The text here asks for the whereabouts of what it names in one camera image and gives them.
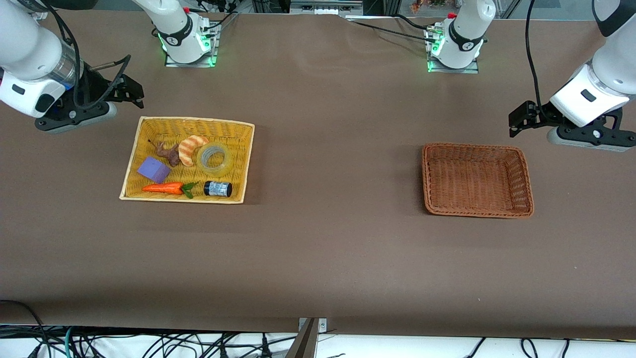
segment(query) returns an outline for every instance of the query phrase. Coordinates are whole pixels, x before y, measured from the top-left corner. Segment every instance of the orange carrot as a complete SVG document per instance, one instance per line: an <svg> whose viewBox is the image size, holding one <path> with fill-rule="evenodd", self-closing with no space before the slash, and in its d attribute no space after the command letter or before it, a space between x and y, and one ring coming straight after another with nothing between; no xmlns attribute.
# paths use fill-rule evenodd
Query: orange carrot
<svg viewBox="0 0 636 358"><path fill-rule="evenodd" d="M190 190L195 186L196 183L188 183L183 184L182 182L172 182L172 183L163 183L163 184L151 184L146 185L141 189L144 192L162 192L166 194L186 194L186 196L190 199L193 198Z"/></svg>

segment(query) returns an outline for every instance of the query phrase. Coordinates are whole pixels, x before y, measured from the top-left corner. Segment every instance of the yellow basket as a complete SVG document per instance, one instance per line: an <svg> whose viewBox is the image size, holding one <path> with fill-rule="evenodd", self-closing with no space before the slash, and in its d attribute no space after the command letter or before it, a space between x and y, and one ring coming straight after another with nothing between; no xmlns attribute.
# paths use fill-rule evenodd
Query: yellow basket
<svg viewBox="0 0 636 358"><path fill-rule="evenodd" d="M204 136L209 139L210 142L225 144L230 149L234 159L232 170L220 178L213 178L201 170L197 163L192 167L186 167L183 164L179 164L174 168L170 167L171 172L165 179L165 183L198 182L192 190L193 199L188 199L185 195L177 196L174 194L141 191L146 185L153 184L150 179L137 172L137 169L147 157L158 159L169 166L166 158L157 157L155 147L149 143L148 140L151 140L153 143L164 141L165 148L170 148L193 134ZM126 178L121 188L120 199L205 204L243 203L253 139L254 125L250 123L190 117L141 117L139 119L139 126L137 127L135 143L132 146L132 153L130 154ZM196 160L197 154L198 149L195 150L192 158ZM231 196L206 196L203 193L203 186L204 182L208 180L232 183Z"/></svg>

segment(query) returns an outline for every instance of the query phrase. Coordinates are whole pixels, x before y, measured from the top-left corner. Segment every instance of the brown table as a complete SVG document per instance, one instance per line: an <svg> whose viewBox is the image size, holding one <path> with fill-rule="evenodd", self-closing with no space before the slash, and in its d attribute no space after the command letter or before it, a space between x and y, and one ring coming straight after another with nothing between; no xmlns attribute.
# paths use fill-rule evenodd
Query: brown table
<svg viewBox="0 0 636 358"><path fill-rule="evenodd" d="M522 21L492 24L479 75L448 75L421 42L336 16L241 15L216 68L168 69L145 14L62 14L89 63L132 54L146 108L55 136L0 106L0 296L45 323L636 336L636 152L508 138L534 95ZM592 22L534 22L532 41L545 101L603 43ZM141 115L256 124L245 204L120 201ZM430 141L521 147L535 215L427 214Z"/></svg>

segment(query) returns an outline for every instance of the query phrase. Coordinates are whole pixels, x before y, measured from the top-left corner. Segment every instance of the purple block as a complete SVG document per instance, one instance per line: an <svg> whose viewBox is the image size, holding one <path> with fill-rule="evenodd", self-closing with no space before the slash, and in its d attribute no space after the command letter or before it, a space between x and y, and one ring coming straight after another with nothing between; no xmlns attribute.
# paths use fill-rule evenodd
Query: purple block
<svg viewBox="0 0 636 358"><path fill-rule="evenodd" d="M170 174L170 168L155 158L147 157L146 160L141 163L137 172L153 182L161 184L168 174Z"/></svg>

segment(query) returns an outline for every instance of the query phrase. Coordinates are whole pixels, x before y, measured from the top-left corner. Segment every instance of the small bottle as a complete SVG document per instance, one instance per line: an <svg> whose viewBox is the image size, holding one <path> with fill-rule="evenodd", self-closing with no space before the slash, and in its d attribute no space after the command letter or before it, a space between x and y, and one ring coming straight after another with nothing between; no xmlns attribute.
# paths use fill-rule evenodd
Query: small bottle
<svg viewBox="0 0 636 358"><path fill-rule="evenodd" d="M209 180L203 186L203 193L207 196L230 197L232 195L232 183L213 182Z"/></svg>

